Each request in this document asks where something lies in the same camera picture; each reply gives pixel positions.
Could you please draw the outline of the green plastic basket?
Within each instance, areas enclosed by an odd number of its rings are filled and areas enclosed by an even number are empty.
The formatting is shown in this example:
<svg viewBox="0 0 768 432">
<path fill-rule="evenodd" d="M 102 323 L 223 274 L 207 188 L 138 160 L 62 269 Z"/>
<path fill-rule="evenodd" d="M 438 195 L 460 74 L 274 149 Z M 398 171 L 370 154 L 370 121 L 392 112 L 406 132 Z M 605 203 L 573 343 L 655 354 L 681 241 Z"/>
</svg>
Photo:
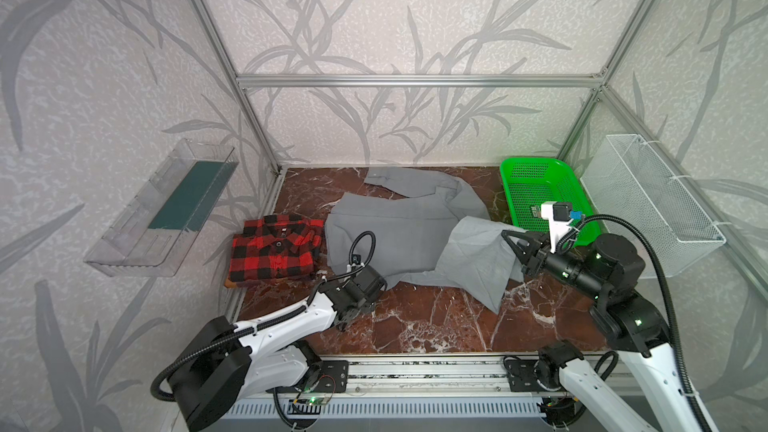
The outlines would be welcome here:
<svg viewBox="0 0 768 432">
<path fill-rule="evenodd" d="M 570 202 L 574 211 L 586 216 L 593 210 L 587 196 L 566 163 L 550 158 L 511 157 L 500 165 L 512 224 L 527 231 L 549 236 L 546 219 L 534 215 L 534 208 L 545 202 Z"/>
</svg>

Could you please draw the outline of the grey long sleeve shirt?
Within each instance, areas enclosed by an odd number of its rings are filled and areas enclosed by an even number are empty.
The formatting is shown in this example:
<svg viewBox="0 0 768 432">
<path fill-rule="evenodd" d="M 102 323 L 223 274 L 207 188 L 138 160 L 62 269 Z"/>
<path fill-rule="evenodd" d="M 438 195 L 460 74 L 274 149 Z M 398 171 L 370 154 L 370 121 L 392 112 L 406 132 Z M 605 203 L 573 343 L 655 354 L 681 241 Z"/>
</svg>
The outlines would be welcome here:
<svg viewBox="0 0 768 432">
<path fill-rule="evenodd" d="M 369 170 L 365 182 L 398 194 L 386 199 L 346 193 L 325 223 L 327 264 L 345 272 L 348 255 L 370 255 L 388 287 L 400 282 L 454 287 L 499 312 L 509 281 L 523 281 L 520 261 L 503 240 L 507 224 L 465 180 L 404 167 Z"/>
</svg>

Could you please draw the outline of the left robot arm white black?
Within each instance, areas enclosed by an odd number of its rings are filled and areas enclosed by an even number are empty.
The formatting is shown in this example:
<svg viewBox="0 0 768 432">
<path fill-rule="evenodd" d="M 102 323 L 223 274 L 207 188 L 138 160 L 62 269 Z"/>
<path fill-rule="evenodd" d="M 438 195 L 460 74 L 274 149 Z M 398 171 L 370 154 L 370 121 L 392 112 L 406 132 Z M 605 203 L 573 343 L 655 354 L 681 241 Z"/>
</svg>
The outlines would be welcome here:
<svg viewBox="0 0 768 432">
<path fill-rule="evenodd" d="M 223 316 L 210 320 L 153 379 L 152 397 L 175 403 L 188 430 L 202 431 L 253 394 L 277 398 L 282 388 L 312 388 L 322 378 L 322 361 L 306 339 L 332 328 L 343 331 L 374 310 L 387 282 L 372 259 L 350 251 L 344 273 L 271 314 L 235 323 Z"/>
</svg>

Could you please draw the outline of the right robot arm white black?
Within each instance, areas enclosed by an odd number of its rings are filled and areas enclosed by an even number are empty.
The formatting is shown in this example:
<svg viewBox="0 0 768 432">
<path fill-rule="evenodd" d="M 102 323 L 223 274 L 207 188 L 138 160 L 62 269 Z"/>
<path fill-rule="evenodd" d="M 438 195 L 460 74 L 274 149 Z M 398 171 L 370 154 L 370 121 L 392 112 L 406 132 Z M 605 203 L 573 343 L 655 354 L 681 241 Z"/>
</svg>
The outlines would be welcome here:
<svg viewBox="0 0 768 432">
<path fill-rule="evenodd" d="M 564 227 L 559 238 L 512 229 L 501 233 L 524 274 L 545 272 L 591 299 L 589 315 L 609 347 L 596 363 L 569 341 L 539 349 L 534 366 L 539 386 L 562 394 L 541 403 L 545 423 L 566 431 L 590 413 L 607 431 L 652 430 L 606 382 L 624 364 L 659 430 L 717 430 L 686 369 L 669 284 L 649 240 L 608 214 Z"/>
</svg>

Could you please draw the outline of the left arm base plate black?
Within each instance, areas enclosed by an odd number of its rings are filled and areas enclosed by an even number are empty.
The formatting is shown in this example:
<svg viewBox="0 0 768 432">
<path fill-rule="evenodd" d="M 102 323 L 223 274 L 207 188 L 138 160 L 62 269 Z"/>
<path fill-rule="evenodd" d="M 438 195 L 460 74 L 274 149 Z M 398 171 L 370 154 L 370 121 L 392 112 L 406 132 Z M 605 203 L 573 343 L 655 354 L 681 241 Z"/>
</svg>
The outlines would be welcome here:
<svg viewBox="0 0 768 432">
<path fill-rule="evenodd" d="M 312 363 L 296 387 L 303 393 L 343 393 L 347 388 L 349 366 L 346 360 Z"/>
</svg>

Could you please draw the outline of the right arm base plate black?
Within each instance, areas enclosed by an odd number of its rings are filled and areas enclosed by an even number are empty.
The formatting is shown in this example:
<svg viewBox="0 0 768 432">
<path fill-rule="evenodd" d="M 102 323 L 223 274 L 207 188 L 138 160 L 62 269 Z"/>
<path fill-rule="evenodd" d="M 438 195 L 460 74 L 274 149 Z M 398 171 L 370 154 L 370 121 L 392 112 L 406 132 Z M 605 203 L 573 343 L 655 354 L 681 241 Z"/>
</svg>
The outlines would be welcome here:
<svg viewBox="0 0 768 432">
<path fill-rule="evenodd" d="M 521 358 L 505 356 L 502 360 L 512 392 L 561 392 L 565 391 L 559 379 L 563 364 L 550 357 Z"/>
</svg>

